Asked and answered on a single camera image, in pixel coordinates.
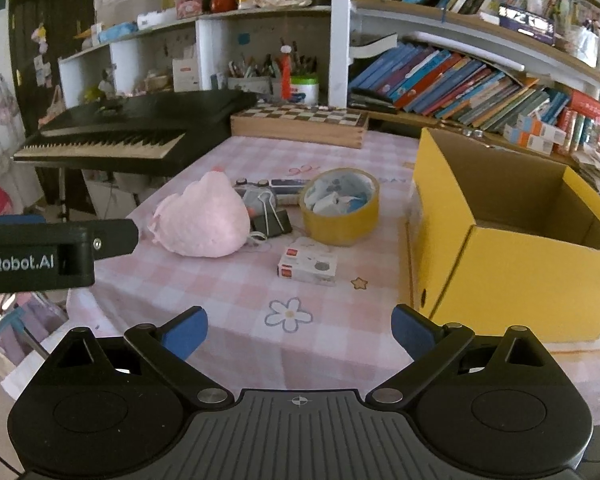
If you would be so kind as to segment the white spray bottle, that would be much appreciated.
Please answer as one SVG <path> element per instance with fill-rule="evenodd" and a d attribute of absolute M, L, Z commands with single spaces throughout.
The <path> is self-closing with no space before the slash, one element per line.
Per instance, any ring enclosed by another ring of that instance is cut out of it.
<path fill-rule="evenodd" d="M 261 179 L 257 181 L 237 179 L 234 182 L 234 188 L 236 190 L 267 188 L 274 194 L 299 194 L 308 183 L 308 180 L 303 179 Z"/>

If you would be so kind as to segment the pink plush toy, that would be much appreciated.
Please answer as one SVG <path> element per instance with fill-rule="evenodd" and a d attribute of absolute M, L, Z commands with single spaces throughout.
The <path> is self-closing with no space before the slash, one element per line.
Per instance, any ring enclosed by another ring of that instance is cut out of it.
<path fill-rule="evenodd" d="M 221 258 L 246 244 L 250 217 L 226 174 L 209 171 L 183 193 L 166 197 L 148 223 L 148 231 L 168 252 Z"/>

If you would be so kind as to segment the yellow tape roll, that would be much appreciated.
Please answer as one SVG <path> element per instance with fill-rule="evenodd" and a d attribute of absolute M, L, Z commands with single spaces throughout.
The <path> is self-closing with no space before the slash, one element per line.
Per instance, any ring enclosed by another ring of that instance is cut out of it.
<path fill-rule="evenodd" d="M 366 171 L 325 171 L 302 190 L 299 207 L 306 234 L 332 246 L 352 246 L 368 237 L 379 219 L 380 184 Z"/>

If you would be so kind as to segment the green lid white jar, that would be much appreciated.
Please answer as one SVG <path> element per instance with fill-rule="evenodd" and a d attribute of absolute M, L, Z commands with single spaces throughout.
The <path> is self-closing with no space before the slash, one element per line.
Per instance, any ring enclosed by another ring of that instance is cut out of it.
<path fill-rule="evenodd" d="M 320 81 L 314 74 L 292 75 L 290 102 L 304 105 L 316 105 L 320 96 Z"/>

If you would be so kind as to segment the wooden chess board box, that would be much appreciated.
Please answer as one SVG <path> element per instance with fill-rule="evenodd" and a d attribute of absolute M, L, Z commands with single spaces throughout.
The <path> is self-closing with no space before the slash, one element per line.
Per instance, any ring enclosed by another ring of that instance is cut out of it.
<path fill-rule="evenodd" d="M 230 118 L 233 136 L 362 148 L 368 114 L 329 106 L 259 103 Z"/>

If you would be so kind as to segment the black binder clip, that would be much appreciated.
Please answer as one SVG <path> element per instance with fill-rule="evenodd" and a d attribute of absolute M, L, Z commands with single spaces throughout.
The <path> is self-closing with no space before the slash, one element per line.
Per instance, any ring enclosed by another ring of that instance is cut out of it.
<path fill-rule="evenodd" d="M 253 232 L 262 234 L 265 238 L 274 238 L 292 232 L 291 222 L 287 211 L 276 206 L 271 192 L 262 192 L 257 197 L 261 206 L 258 214 L 251 218 Z"/>

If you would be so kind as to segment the yellow cardboard box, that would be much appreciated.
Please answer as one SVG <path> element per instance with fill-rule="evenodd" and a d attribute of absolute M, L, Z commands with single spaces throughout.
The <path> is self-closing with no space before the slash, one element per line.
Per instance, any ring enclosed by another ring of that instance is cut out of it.
<path fill-rule="evenodd" d="M 600 340 L 600 196 L 570 167 L 426 129 L 406 232 L 407 300 L 430 321 Z"/>

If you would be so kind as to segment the black electronic keyboard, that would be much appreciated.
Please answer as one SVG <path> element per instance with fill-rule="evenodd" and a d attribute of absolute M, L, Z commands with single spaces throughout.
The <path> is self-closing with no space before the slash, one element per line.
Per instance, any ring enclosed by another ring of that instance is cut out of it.
<path fill-rule="evenodd" d="M 253 107 L 239 90 L 159 92 L 68 108 L 12 159 L 35 167 L 174 177 L 230 137 L 230 118 Z"/>

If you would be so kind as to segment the pink checked tablecloth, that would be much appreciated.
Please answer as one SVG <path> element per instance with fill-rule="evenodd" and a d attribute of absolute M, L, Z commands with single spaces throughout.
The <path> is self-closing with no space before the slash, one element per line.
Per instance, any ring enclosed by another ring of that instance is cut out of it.
<path fill-rule="evenodd" d="M 315 178 L 362 170 L 380 184 L 373 231 L 318 244 L 294 232 L 222 258 L 155 240 L 156 212 L 203 177 Z M 68 297 L 69 318 L 99 336 L 204 308 L 194 364 L 228 388 L 368 390 L 410 358 L 390 334 L 397 304 L 481 335 L 533 330 L 600 424 L 600 196 L 570 167 L 430 129 L 373 134 L 364 148 L 233 136 L 133 214 L 140 244 L 97 263 Z"/>

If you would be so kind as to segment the white bookshelf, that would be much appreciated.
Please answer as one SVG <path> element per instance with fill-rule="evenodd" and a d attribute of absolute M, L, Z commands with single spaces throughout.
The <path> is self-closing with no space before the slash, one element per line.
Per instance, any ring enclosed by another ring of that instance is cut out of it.
<path fill-rule="evenodd" d="M 562 127 L 562 154 L 600 125 L 600 0 L 252 0 L 99 3 L 86 48 L 59 63 L 65 103 L 232 88 L 384 122 L 502 134 L 521 115 Z"/>

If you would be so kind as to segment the small white red box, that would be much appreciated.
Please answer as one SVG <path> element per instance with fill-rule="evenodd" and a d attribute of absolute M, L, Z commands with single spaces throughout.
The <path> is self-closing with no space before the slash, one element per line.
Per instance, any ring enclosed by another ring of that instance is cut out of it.
<path fill-rule="evenodd" d="M 338 257 L 336 252 L 309 237 L 299 237 L 280 256 L 277 275 L 302 283 L 334 286 Z"/>

